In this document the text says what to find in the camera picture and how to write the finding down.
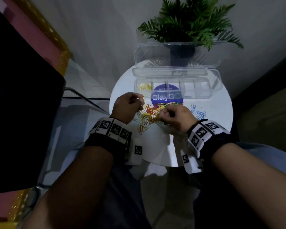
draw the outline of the fern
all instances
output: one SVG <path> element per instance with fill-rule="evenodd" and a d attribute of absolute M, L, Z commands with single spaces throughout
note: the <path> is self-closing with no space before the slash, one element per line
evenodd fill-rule
<path fill-rule="evenodd" d="M 226 18 L 235 6 L 217 6 L 219 0 L 163 0 L 160 14 L 138 30 L 159 42 L 193 42 L 211 49 L 214 37 L 244 48 L 232 34 L 232 23 Z"/>

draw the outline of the black chair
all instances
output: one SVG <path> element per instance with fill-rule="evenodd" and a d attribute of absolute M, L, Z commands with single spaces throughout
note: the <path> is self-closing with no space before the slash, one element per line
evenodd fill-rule
<path fill-rule="evenodd" d="M 38 185 L 65 90 L 98 107 L 65 85 L 0 12 L 0 193 Z"/>

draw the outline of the purple circular sticker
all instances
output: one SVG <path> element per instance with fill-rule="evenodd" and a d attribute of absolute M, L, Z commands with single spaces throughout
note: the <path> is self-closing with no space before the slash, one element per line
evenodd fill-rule
<path fill-rule="evenodd" d="M 180 91 L 174 85 L 169 84 L 168 85 L 169 90 L 164 92 L 163 90 L 167 89 L 166 84 L 161 84 L 154 88 L 154 92 L 152 93 L 151 101 L 154 106 L 157 106 L 158 104 L 165 104 L 170 102 L 175 102 L 182 104 L 183 103 L 183 97 Z"/>

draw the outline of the hand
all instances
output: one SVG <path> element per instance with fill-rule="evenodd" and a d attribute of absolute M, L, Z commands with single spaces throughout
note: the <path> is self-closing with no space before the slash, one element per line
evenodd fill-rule
<path fill-rule="evenodd" d="M 143 109 L 143 95 L 139 93 L 128 92 L 120 96 L 114 103 L 110 117 L 129 124 L 136 112 Z"/>
<path fill-rule="evenodd" d="M 160 113 L 159 120 L 169 124 L 182 133 L 186 133 L 190 127 L 198 122 L 191 111 L 183 105 L 167 105 Z"/>

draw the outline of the potted plant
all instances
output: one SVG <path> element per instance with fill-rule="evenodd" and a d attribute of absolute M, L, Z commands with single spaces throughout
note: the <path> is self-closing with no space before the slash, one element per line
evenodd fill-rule
<path fill-rule="evenodd" d="M 209 50 L 215 41 L 226 41 L 244 48 L 232 33 L 226 17 L 233 5 L 218 6 L 219 0 L 163 0 L 159 16 L 142 23 L 138 30 L 158 42 L 192 42 L 187 46 L 170 46 L 171 66 L 186 66 L 196 46 Z"/>

